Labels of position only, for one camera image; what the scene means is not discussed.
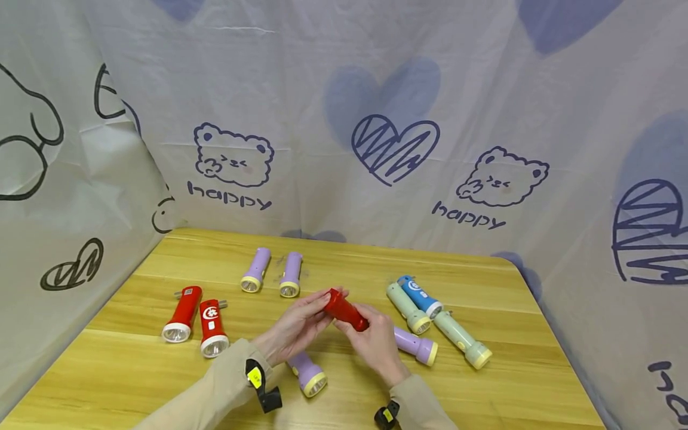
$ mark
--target wooden table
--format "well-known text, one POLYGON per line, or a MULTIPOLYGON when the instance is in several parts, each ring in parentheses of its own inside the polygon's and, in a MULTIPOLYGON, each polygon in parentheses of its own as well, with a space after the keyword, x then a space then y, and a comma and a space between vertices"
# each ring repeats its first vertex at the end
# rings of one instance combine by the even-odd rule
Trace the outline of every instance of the wooden table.
MULTIPOLYGON (((370 303, 406 328, 385 288, 413 275, 492 349, 492 361, 477 372, 432 327, 423 336, 440 346, 433 367, 401 353, 461 430, 603 429, 526 284, 506 260, 196 229, 175 230, 160 242, 0 429, 132 428, 210 364, 199 351, 198 318, 192 340, 172 345, 160 338, 177 304, 173 293, 197 284, 205 299, 226 299, 222 318, 230 339, 253 338, 292 303, 279 296, 278 285, 293 250, 303 254, 301 294, 342 285, 351 290, 351 301, 370 303), (272 250, 272 260, 263 290, 247 294, 239 280, 259 246, 272 250)), ((375 429, 373 413, 388 393, 347 339, 329 327, 308 352, 329 377, 321 393, 307 400, 281 365, 283 408, 263 415, 252 400, 218 429, 375 429)))

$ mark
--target hand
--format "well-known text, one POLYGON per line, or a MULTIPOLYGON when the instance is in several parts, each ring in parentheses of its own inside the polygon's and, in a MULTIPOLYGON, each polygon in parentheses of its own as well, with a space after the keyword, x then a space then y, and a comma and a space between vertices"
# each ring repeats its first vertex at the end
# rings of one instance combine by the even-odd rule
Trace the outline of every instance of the hand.
MULTIPOLYGON (((342 287, 335 288, 344 297, 342 287)), ((253 344, 265 356, 270 366, 278 365, 306 349, 332 322, 323 311, 330 301, 330 289, 321 290, 296 300, 265 333, 253 339, 253 344)))
POLYGON ((411 372, 399 358, 394 323, 389 316, 370 305, 353 304, 361 316, 368 320, 370 327, 363 332, 357 332, 351 324, 339 320, 334 322, 334 327, 349 338, 351 346, 365 364, 373 369, 389 388, 400 384, 411 375, 411 372))

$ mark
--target flashlight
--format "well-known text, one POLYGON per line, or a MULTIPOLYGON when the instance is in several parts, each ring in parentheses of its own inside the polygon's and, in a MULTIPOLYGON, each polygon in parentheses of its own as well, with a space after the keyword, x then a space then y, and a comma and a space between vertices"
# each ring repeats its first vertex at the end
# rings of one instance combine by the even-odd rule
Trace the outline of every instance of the flashlight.
POLYGON ((299 378, 299 386, 306 397, 315 396, 327 385, 327 375, 322 367, 313 363, 305 351, 287 360, 287 364, 299 378))
POLYGON ((435 317, 435 325, 449 340, 466 355, 466 360, 480 370, 492 356, 492 351, 482 342, 476 341, 446 310, 435 317))
POLYGON ((229 346, 229 339, 222 329, 222 320, 219 317, 219 310, 226 307, 227 300, 211 299, 201 302, 201 354, 205 358, 215 358, 229 346))
POLYGON ((396 283, 431 320, 434 320, 435 316, 442 311, 442 302, 430 297, 409 275, 397 279, 396 283))
POLYGON ((298 252, 289 252, 287 264, 284 265, 282 280, 279 282, 279 295, 292 298, 299 295, 299 274, 301 273, 301 259, 303 255, 298 252))
POLYGON ((357 332, 368 328, 368 321, 334 288, 330 288, 330 302, 325 305, 324 310, 334 318, 351 324, 357 332))
POLYGON ((270 261, 270 250, 258 248, 251 262, 250 269, 241 278, 242 290, 246 292, 258 292, 260 290, 260 287, 263 286, 263 276, 265 276, 265 268, 268 267, 268 261, 270 261))
POLYGON ((199 286, 186 287, 177 291, 174 295, 179 299, 172 319, 162 328, 162 338, 166 342, 181 343, 191 335, 193 317, 196 315, 196 307, 201 301, 203 290, 199 286))
POLYGON ((406 319, 406 324, 414 334, 426 332, 431 325, 430 318, 418 306, 409 299, 404 290, 398 283, 394 282, 387 287, 387 297, 396 308, 401 312, 401 316, 406 319))
POLYGON ((413 354, 416 356, 416 360, 426 366, 435 364, 438 348, 436 342, 420 338, 399 327, 394 328, 394 337, 396 338, 396 347, 400 350, 413 354))

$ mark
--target red flashlight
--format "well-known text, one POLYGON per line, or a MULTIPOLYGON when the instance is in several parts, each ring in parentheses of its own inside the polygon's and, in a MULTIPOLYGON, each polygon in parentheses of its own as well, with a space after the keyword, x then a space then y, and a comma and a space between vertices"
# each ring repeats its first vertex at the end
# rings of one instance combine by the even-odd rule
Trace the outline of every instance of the red flashlight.
POLYGON ((201 301, 203 290, 199 286, 186 287, 175 296, 179 299, 172 319, 162 328, 162 338, 170 343, 184 342, 191 335, 193 317, 201 301))
POLYGON ((334 318, 351 324, 357 332, 368 328, 368 321, 358 313, 354 305, 344 298, 342 293, 334 288, 330 288, 330 302, 324 310, 334 318))
POLYGON ((201 354, 205 358, 215 358, 229 346, 229 338, 222 328, 219 310, 227 307, 227 300, 206 300, 201 303, 201 328, 203 340, 201 341, 201 354))

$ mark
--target blue flashlight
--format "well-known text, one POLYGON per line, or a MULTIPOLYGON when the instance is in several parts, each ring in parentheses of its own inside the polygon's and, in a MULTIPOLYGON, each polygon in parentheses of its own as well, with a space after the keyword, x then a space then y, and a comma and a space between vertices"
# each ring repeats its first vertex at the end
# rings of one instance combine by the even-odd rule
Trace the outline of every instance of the blue flashlight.
POLYGON ((425 312, 431 320, 434 320, 437 314, 442 311, 444 307, 442 302, 430 297, 409 275, 402 276, 396 283, 401 286, 402 290, 409 296, 411 301, 418 306, 418 309, 425 312))

